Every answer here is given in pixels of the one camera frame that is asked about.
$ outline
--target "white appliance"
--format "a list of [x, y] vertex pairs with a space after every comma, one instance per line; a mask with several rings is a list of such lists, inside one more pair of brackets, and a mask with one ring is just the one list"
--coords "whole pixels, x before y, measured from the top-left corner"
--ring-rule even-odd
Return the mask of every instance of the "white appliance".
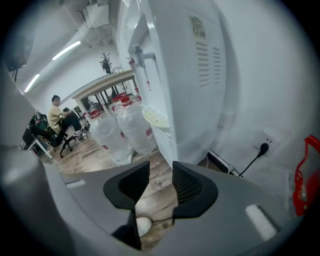
[[160, 152], [170, 166], [198, 164], [214, 140], [226, 87], [214, 4], [131, 0], [123, 36]]

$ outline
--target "ceiling light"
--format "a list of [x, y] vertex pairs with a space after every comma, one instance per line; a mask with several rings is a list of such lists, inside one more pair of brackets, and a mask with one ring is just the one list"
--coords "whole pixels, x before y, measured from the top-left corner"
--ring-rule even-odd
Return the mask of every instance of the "ceiling light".
[[25, 88], [24, 92], [26, 93], [27, 91], [29, 91], [30, 87], [35, 83], [35, 81], [37, 80], [37, 78], [40, 76], [40, 74], [36, 74], [34, 76], [34, 78], [31, 80], [31, 82], [28, 84], [28, 86]]
[[77, 45], [80, 45], [81, 42], [80, 41], [76, 41], [75, 43], [69, 45], [67, 48], [63, 49], [62, 51], [60, 51], [56, 56], [54, 56], [52, 59], [55, 61], [56, 59], [58, 59], [62, 54], [65, 54], [67, 51], [71, 50], [73, 47], [76, 47]]

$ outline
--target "black cable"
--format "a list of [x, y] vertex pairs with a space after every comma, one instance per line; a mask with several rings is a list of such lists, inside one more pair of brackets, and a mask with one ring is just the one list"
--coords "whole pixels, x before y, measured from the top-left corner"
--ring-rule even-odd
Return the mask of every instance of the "black cable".
[[244, 169], [243, 172], [239, 174], [239, 176], [243, 177], [242, 174], [250, 167], [250, 165], [252, 165], [252, 163], [256, 161], [259, 157], [263, 156], [268, 151], [268, 149], [269, 149], [269, 145], [267, 143], [262, 143], [260, 146], [259, 154], [255, 157], [255, 159], [251, 161], [251, 163], [249, 163], [249, 165]]
[[17, 74], [18, 74], [18, 69], [15, 71], [14, 82], [17, 81]]
[[159, 220], [151, 220], [152, 223], [156, 223], [156, 222], [163, 222], [163, 221], [167, 221], [172, 219], [173, 217], [169, 217], [169, 218], [163, 218], [163, 219], [159, 219]]

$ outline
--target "beige shirt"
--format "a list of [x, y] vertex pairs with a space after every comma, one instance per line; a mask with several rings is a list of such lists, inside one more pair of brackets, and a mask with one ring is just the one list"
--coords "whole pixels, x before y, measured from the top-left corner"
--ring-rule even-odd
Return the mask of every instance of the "beige shirt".
[[59, 107], [52, 105], [51, 108], [49, 109], [47, 119], [49, 126], [54, 130], [57, 134], [61, 131], [61, 128], [59, 124], [56, 125], [56, 123], [60, 120], [60, 114], [62, 111], [60, 110]]

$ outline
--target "man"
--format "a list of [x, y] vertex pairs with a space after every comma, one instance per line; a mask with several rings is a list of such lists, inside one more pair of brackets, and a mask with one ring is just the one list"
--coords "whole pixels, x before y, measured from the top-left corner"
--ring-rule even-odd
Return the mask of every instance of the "man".
[[85, 132], [82, 132], [83, 129], [81, 127], [81, 124], [78, 120], [78, 116], [72, 112], [63, 112], [59, 108], [60, 106], [60, 97], [58, 95], [54, 95], [52, 97], [52, 106], [49, 109], [48, 115], [47, 115], [47, 120], [49, 123], [49, 126], [56, 132], [56, 134], [60, 133], [61, 128], [59, 124], [56, 124], [61, 116], [64, 117], [61, 121], [62, 128], [66, 131], [68, 127], [73, 126], [74, 128], [74, 136], [78, 137], [81, 139], [82, 137], [87, 137]]

